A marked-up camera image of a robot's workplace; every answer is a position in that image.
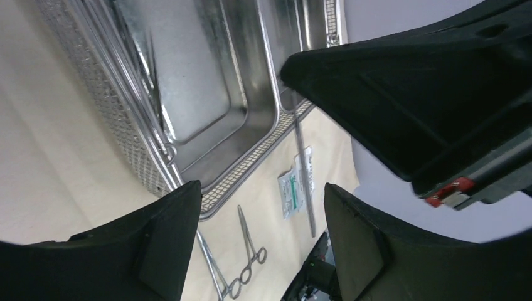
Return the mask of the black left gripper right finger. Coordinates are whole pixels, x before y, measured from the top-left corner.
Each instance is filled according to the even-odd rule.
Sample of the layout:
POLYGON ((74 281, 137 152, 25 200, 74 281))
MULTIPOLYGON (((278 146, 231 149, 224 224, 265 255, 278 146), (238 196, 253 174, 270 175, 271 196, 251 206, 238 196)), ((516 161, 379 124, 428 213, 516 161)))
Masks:
POLYGON ((457 240, 330 183, 324 210, 344 300, 531 299, 531 230, 486 243, 457 240))

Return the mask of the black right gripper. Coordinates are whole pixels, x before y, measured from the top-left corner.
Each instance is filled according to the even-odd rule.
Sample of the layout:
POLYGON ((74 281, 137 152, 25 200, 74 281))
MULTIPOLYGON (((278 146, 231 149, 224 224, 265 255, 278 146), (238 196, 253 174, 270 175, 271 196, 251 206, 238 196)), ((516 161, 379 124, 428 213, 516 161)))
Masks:
POLYGON ((531 2, 291 55, 283 84, 437 207, 531 193, 531 2))

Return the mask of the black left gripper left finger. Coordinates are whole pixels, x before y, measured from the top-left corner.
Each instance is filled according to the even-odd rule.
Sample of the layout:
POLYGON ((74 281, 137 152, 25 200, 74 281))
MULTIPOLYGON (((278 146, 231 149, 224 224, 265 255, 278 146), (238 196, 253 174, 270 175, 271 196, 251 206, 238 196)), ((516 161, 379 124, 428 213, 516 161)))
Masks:
POLYGON ((67 241, 1 243, 2 300, 179 300, 201 209, 201 183, 67 241))

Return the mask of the long steel needle holder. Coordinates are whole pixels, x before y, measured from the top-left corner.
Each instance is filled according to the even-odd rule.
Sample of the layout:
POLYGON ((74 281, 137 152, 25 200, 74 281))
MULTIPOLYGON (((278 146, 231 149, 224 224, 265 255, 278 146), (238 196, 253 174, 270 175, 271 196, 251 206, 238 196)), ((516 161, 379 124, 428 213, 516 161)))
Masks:
POLYGON ((224 300, 226 297, 236 300, 242 291, 242 285, 240 284, 239 279, 235 278, 231 283, 228 283, 219 269, 213 254, 200 230, 196 231, 196 237, 200 250, 207 264, 208 271, 211 275, 218 300, 224 300))

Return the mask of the green white sterile packet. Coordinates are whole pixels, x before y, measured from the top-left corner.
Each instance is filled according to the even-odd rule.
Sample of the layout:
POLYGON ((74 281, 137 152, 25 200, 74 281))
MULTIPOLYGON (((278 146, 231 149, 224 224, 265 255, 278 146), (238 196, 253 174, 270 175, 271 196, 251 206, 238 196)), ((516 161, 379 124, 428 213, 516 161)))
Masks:
POLYGON ((301 204, 298 195, 298 182, 294 169, 286 171, 277 178, 279 185, 283 218, 289 219, 300 210, 301 204))

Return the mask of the steel hemostat clamp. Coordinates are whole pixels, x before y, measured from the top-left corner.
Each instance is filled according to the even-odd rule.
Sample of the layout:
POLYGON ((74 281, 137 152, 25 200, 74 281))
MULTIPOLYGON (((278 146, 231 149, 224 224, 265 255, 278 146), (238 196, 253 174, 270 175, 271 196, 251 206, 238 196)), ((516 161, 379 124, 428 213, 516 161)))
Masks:
POLYGON ((249 283, 252 277, 253 263, 257 262, 258 264, 263 265, 267 260, 267 250, 265 247, 261 247, 258 250, 255 249, 242 207, 238 205, 237 210, 248 258, 246 266, 240 273, 240 283, 246 285, 249 283))

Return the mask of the cream cloth wrap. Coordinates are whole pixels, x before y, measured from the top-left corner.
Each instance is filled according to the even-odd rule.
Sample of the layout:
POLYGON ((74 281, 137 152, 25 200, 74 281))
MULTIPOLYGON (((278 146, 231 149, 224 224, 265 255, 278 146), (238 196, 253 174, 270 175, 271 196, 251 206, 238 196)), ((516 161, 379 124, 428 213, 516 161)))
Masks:
MULTIPOLYGON (((279 300, 315 245, 304 212, 282 217, 288 135, 222 209, 199 224, 228 280, 247 262, 237 209, 267 261, 242 300, 279 300)), ((1 239, 65 241, 156 200, 135 176, 33 1, 1 2, 1 239)))

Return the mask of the steel mesh instrument tray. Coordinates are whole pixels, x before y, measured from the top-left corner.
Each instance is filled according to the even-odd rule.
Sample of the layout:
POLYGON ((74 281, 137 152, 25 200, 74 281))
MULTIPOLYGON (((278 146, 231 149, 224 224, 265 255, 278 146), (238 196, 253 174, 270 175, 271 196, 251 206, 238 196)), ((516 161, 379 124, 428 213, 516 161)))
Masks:
POLYGON ((341 1, 36 1, 146 189, 210 219, 313 108, 279 78, 342 41, 341 1))

